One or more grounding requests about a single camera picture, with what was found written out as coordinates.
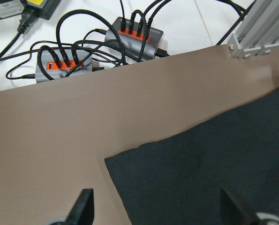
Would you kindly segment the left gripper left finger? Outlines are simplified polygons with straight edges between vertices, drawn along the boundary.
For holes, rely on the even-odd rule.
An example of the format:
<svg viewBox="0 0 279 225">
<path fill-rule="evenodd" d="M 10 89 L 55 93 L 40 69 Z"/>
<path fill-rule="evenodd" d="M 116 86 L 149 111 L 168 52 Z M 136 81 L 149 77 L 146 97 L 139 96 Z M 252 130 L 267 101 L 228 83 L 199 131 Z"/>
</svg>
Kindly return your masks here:
<svg viewBox="0 0 279 225">
<path fill-rule="evenodd" d="M 83 189 L 66 218 L 67 225 L 91 225 L 94 221 L 93 189 Z"/>
</svg>

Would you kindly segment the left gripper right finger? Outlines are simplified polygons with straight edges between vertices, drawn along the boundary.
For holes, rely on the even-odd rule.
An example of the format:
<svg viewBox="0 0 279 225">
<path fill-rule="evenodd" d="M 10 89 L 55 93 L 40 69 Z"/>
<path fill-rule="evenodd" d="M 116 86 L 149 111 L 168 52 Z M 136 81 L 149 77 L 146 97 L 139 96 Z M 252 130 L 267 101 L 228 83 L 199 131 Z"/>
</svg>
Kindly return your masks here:
<svg viewBox="0 0 279 225">
<path fill-rule="evenodd" d="M 259 224 L 255 211 L 230 187 L 221 188 L 220 216 L 224 225 Z"/>
</svg>

